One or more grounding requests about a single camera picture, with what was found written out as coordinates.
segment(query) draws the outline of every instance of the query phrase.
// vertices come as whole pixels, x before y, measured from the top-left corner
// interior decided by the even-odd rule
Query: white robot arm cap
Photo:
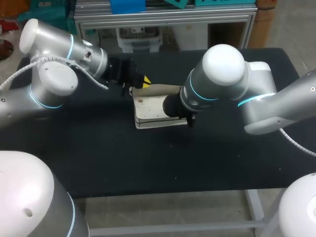
[[[39,26],[39,21],[37,19],[29,20],[21,34],[20,38],[20,50],[24,54],[28,54],[32,48],[35,40],[36,31]]]
[[[306,175],[288,187],[279,206],[284,237],[316,236],[316,173]]]
[[[28,236],[51,204],[54,178],[37,157],[0,151],[0,236]]]
[[[245,72],[242,54],[227,44],[211,47],[204,54],[202,65],[206,76],[214,83],[223,86],[236,84]]]

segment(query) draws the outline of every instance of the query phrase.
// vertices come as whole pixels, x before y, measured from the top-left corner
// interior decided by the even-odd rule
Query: yellow tag
[[[145,82],[148,82],[148,83],[151,83],[150,80],[149,80],[146,76],[144,77],[144,81],[145,81]],[[146,88],[146,87],[149,87],[149,86],[150,86],[150,85],[148,85],[148,84],[146,84],[146,83],[143,84],[143,88]]]

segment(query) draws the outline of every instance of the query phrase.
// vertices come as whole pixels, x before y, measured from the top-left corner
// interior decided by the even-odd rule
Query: cardboard box
[[[274,16],[274,9],[258,10],[252,27],[248,48],[262,48],[266,46]]]
[[[277,0],[257,0],[256,5],[259,9],[269,8],[273,9],[276,7]]]

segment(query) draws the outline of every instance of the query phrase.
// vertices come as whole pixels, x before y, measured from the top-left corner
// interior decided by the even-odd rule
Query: orange box
[[[275,10],[258,10],[252,27],[248,48],[263,48],[266,46]]]
[[[256,5],[259,9],[264,9],[264,8],[273,9],[277,5],[277,0],[257,0]]]
[[[0,0],[0,18],[15,17],[30,9],[30,0]]]

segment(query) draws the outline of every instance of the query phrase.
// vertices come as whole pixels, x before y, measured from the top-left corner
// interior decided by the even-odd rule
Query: green object
[[[256,0],[195,0],[195,6],[245,4],[245,3],[255,3],[255,2]]]
[[[185,8],[185,6],[187,5],[189,0],[165,0],[165,1],[174,5],[174,6],[177,6],[181,9],[183,9],[183,8]]]
[[[66,19],[67,15],[67,11],[63,7],[41,7],[20,14],[18,16],[18,21],[25,21],[36,18],[40,21],[45,22],[56,19]]]
[[[74,11],[70,11],[67,17],[67,27],[70,34],[77,35],[77,28],[74,21]]]
[[[40,7],[64,7],[67,6],[68,0],[31,0],[30,9],[37,9]]]

